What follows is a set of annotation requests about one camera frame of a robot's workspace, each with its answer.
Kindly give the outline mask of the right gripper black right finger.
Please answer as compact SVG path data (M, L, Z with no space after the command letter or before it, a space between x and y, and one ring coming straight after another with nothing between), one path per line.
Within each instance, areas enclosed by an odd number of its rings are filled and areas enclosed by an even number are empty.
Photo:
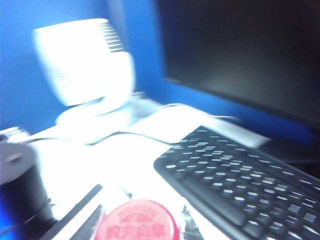
M182 240L203 240L199 228L194 222L191 214L186 205L183 209L179 218L179 231Z

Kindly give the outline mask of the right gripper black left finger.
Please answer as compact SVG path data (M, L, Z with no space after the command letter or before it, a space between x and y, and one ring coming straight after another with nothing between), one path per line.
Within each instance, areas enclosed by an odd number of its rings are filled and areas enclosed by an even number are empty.
M94 186L61 220L43 236L43 240L93 240L106 215L103 186Z

